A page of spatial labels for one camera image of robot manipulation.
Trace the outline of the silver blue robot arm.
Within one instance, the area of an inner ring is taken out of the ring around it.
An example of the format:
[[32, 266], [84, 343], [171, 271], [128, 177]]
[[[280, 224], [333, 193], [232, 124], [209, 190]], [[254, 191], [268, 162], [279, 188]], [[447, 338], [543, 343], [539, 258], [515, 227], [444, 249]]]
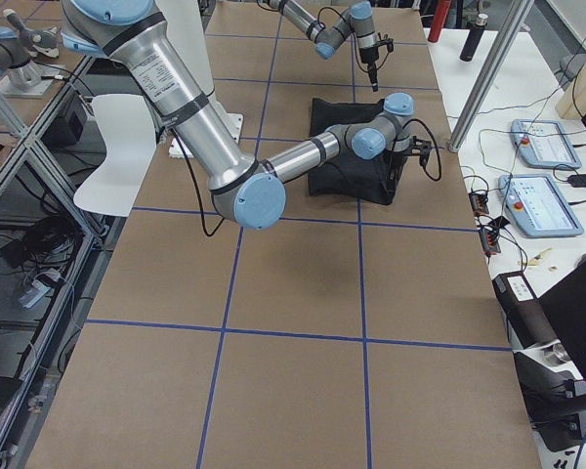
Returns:
[[285, 183], [346, 151], [371, 160], [389, 150], [423, 154], [412, 136], [414, 103], [393, 93], [368, 122], [336, 124], [271, 158], [243, 152], [167, 34], [153, 1], [63, 1], [63, 43], [76, 52], [123, 64], [163, 124], [174, 131], [207, 173], [217, 212], [246, 229], [281, 217]]
[[394, 39], [376, 30], [369, 1], [358, 1], [339, 12], [321, 7], [316, 16], [298, 1], [257, 1], [265, 11], [281, 14], [314, 43], [317, 54], [325, 60], [352, 36], [356, 43], [356, 63], [370, 82], [373, 92], [379, 91], [378, 71], [395, 49]]

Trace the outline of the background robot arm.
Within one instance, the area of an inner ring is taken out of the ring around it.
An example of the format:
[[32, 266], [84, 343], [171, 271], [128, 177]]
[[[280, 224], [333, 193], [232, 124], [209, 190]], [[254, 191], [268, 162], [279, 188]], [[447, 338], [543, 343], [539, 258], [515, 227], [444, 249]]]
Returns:
[[16, 33], [7, 26], [0, 26], [0, 78], [8, 70], [24, 67], [30, 62], [31, 56]]

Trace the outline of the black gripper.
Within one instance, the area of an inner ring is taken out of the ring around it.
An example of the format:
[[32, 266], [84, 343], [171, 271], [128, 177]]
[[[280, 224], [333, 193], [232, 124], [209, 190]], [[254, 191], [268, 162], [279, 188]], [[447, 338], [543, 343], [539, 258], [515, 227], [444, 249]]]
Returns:
[[[380, 49], [386, 48], [386, 56], [380, 64]], [[378, 69], [381, 68], [389, 54], [394, 51], [394, 39], [388, 34], [370, 33], [358, 38], [358, 58], [360, 69], [369, 79], [373, 92], [379, 90]]]
[[416, 157], [420, 165], [427, 165], [432, 151], [432, 142], [422, 140], [416, 136], [408, 139], [397, 140], [393, 145], [393, 152], [401, 160]]

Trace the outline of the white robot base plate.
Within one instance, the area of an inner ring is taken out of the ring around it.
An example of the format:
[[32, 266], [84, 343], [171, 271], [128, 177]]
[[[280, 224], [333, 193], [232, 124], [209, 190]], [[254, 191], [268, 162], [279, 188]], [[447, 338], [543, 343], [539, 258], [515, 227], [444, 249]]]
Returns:
[[193, 79], [191, 91], [208, 99], [201, 111], [174, 127], [181, 147], [202, 162], [237, 152], [242, 116], [228, 114], [217, 99], [198, 3], [159, 1], [157, 6], [168, 23], [167, 38]]

